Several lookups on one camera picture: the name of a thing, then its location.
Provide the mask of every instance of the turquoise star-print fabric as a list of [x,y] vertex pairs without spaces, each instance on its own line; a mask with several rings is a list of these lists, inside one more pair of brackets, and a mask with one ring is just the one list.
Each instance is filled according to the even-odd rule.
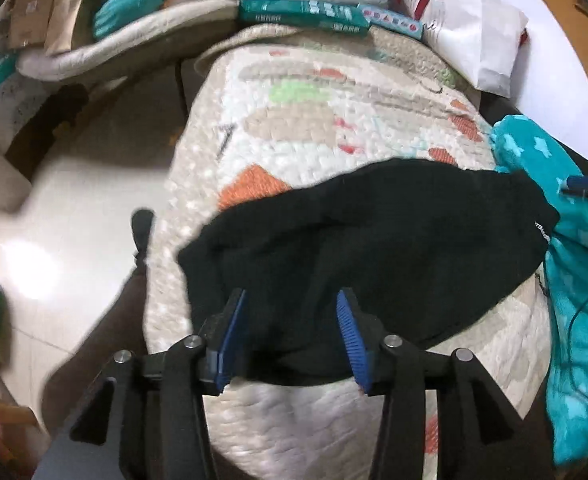
[[560,465],[588,456],[588,200],[560,193],[565,179],[581,171],[532,120],[507,116],[494,125],[490,143],[498,171],[525,170],[560,215],[545,257],[552,332],[547,404]]

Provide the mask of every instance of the silver bolt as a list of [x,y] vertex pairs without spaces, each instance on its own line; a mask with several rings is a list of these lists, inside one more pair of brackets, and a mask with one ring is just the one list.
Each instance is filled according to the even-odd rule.
[[183,344],[187,346],[187,348],[198,348],[203,344],[203,339],[197,335],[189,335],[183,339]]
[[458,350],[456,350],[456,358],[459,361],[471,361],[474,358],[474,354],[472,354],[472,351],[467,349],[467,348],[459,348]]
[[389,334],[383,338],[383,343],[388,348],[398,348],[403,344],[403,338],[396,334]]
[[114,354],[114,360],[121,365],[130,359],[132,359],[132,352],[129,350],[119,350],[116,352],[116,354]]

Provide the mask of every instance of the patterned bedspread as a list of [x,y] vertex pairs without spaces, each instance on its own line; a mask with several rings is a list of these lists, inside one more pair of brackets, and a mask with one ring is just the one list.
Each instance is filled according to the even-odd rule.
[[[197,63],[210,66],[152,234],[150,351],[192,332],[174,258],[218,210],[394,156],[494,167],[489,126],[470,101],[478,96],[409,38],[376,28],[360,39],[259,25]],[[461,346],[527,413],[549,364],[548,311],[536,279],[434,351]],[[368,476],[382,399],[360,394],[354,380],[292,388],[237,379],[205,405],[212,444],[258,478]],[[424,477],[436,478],[436,396],[428,396],[427,417]]]

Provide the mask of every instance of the white shopping bag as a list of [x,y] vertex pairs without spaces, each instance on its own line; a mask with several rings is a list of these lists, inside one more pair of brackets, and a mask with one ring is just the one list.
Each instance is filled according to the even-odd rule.
[[502,0],[403,0],[424,25],[423,41],[478,90],[510,96],[510,76],[528,19]]

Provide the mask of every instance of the black cloth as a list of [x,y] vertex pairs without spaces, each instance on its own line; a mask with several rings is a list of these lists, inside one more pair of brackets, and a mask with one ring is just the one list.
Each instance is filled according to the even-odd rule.
[[223,211],[178,263],[196,330],[235,287],[247,291],[244,375],[323,382],[351,375],[336,321],[341,287],[387,330],[429,348],[530,277],[548,248],[536,224],[551,233],[556,222],[523,172],[396,158]]

